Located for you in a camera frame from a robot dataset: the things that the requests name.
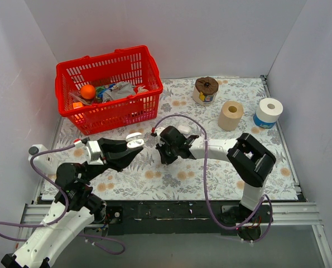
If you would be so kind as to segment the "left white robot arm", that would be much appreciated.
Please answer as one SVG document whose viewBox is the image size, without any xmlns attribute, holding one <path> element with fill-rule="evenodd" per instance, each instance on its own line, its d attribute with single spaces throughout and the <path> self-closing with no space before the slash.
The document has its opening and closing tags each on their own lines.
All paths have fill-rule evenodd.
<svg viewBox="0 0 332 268">
<path fill-rule="evenodd" d="M 6 254 L 4 267 L 52 267 L 75 237 L 91 223 L 106 223 L 107 204 L 92 193 L 90 182 L 108 169 L 121 172 L 143 150 L 144 140 L 136 132 L 125 140 L 76 140 L 86 161 L 64 162 L 56 168 L 58 194 L 33 234 L 15 253 Z"/>
</svg>

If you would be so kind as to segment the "white oval earbud charging case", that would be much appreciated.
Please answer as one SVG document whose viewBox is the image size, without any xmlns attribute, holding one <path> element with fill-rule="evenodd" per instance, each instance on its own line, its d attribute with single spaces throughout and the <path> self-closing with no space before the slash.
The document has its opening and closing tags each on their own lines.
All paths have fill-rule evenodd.
<svg viewBox="0 0 332 268">
<path fill-rule="evenodd" d="M 180 131 L 180 133 L 185 134 L 185 135 L 188 135 L 191 131 L 191 128 L 189 126 L 179 125 L 177 127 L 177 129 Z"/>
</svg>

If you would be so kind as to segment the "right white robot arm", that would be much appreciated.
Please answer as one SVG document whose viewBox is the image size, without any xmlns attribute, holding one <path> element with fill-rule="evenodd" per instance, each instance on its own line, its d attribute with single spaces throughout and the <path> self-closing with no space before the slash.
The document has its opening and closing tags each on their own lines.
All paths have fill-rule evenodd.
<svg viewBox="0 0 332 268">
<path fill-rule="evenodd" d="M 243 133 L 239 138 L 228 140 L 207 140 L 198 135 L 185 137 L 176 127 L 168 126 L 153 129 L 151 135 L 157 138 L 156 150 L 163 164 L 170 165 L 179 157 L 231 163 L 244 181 L 239 216 L 246 222 L 252 222 L 260 215 L 258 203 L 276 158 L 251 134 Z"/>
</svg>

